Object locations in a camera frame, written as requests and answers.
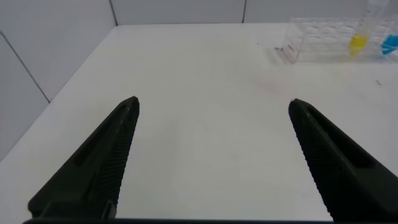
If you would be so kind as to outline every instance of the white wall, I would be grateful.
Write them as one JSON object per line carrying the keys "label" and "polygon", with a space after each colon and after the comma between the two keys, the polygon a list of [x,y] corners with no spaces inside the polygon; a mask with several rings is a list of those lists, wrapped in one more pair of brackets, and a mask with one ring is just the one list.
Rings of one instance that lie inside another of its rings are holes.
{"label": "white wall", "polygon": [[[288,22],[291,17],[360,17],[368,0],[247,0],[244,22]],[[386,16],[398,14],[390,0]]]}
{"label": "white wall", "polygon": [[0,161],[48,105],[0,34]]}
{"label": "white wall", "polygon": [[119,25],[239,23],[244,0],[112,0]]}
{"label": "white wall", "polygon": [[109,0],[0,0],[0,30],[50,100],[114,26]]}

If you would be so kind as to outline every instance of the yellow liquid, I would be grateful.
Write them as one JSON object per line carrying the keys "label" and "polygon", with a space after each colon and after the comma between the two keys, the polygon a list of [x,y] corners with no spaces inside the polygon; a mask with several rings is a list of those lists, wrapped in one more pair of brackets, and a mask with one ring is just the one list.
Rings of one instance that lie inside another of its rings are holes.
{"label": "yellow liquid", "polygon": [[363,34],[355,34],[349,43],[349,54],[351,56],[357,55],[362,49],[365,48],[369,37]]}

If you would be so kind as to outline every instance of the test tube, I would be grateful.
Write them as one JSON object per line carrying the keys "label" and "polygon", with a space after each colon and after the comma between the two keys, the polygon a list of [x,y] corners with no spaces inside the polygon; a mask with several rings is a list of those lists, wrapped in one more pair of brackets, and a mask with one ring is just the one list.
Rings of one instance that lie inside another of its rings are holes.
{"label": "test tube", "polygon": [[350,55],[357,55],[365,48],[374,27],[380,22],[381,17],[390,0],[369,0],[368,8],[363,14],[355,35],[349,43]]}
{"label": "test tube", "polygon": [[383,55],[387,55],[398,48],[398,15],[392,17],[394,26],[390,30],[390,34],[381,45],[381,52]]}

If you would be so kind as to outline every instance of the blue object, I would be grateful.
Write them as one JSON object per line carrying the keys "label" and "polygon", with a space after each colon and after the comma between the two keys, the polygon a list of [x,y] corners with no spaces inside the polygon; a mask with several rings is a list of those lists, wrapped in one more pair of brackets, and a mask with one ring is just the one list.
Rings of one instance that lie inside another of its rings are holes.
{"label": "blue object", "polygon": [[383,55],[389,54],[398,48],[398,35],[389,35],[381,45]]}

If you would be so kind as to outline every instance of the white tabletop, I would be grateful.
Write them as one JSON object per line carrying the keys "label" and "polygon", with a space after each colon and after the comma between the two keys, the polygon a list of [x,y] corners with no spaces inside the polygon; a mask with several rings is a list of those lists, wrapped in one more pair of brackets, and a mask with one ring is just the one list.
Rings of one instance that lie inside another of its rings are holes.
{"label": "white tabletop", "polygon": [[271,50],[284,31],[113,29],[0,162],[2,223],[29,219],[32,196],[133,95],[141,112],[117,217],[331,220],[290,122],[293,98],[398,174],[398,64],[285,65]]}

